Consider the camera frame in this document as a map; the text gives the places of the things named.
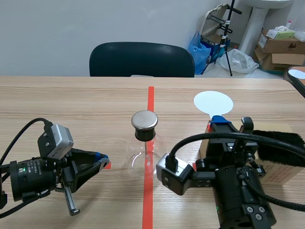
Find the black brush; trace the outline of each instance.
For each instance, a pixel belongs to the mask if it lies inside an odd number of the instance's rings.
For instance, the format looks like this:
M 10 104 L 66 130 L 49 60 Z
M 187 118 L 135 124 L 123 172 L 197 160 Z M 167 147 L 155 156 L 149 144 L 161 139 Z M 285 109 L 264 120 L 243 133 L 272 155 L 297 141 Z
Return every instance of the black brush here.
M 254 130 L 253 134 L 287 142 L 292 145 L 305 149 L 304 147 L 305 142 L 298 134 L 283 133 L 278 131 L 261 131 L 261 130 Z M 305 159 L 302 157 L 299 157 L 286 150 L 274 148 L 272 146 L 267 146 L 265 144 L 259 143 L 258 145 L 259 148 L 257 152 L 259 158 L 262 161 L 271 161 L 282 165 L 305 167 Z

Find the screw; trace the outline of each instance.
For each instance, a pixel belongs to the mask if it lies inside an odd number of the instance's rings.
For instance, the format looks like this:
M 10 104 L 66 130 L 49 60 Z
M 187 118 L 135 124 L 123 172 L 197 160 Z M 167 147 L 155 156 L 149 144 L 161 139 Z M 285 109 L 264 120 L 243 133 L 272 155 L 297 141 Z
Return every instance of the screw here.
M 250 212 L 250 213 L 254 212 L 252 207 L 247 207 L 247 211 Z
M 247 162 L 253 162 L 253 161 L 254 161 L 253 157 L 248 157 L 247 158 Z
M 263 219 L 263 217 L 262 217 L 260 214 L 256 214 L 256 215 L 255 215 L 255 218 L 256 218 L 257 220 L 262 220 L 262 219 Z
M 266 212 L 265 208 L 263 208 L 263 207 L 259 207 L 258 209 L 259 209 L 259 211 L 262 212 L 262 213 L 265 213 L 265 212 Z

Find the black chair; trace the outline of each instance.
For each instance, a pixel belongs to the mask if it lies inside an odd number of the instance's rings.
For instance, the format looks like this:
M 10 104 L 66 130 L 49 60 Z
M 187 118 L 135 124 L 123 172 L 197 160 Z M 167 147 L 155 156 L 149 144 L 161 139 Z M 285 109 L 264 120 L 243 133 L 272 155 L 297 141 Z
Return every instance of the black chair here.
M 90 76 L 194 77 L 192 55 L 183 48 L 145 42 L 111 42 L 91 53 Z

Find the round-bottom flask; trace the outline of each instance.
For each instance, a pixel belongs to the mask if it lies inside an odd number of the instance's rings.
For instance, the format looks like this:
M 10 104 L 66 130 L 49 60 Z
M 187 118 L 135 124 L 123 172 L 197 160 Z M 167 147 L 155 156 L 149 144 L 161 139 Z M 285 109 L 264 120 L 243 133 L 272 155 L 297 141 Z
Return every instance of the round-bottom flask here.
M 167 152 L 164 140 L 155 132 L 158 116 L 151 111 L 140 111 L 133 115 L 135 135 L 127 146 L 128 170 L 132 176 L 153 177 L 156 164 Z

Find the metal cap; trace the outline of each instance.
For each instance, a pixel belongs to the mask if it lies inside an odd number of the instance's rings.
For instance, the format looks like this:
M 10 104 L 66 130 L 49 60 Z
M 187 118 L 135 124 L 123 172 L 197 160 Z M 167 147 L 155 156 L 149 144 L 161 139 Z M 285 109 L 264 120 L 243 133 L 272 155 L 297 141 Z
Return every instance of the metal cap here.
M 139 111 L 132 116 L 132 125 L 135 128 L 135 137 L 142 142 L 154 139 L 154 128 L 158 124 L 158 116 L 152 111 Z
M 158 124 L 158 116 L 152 111 L 139 111 L 132 116 L 132 125 L 137 130 L 151 130 Z

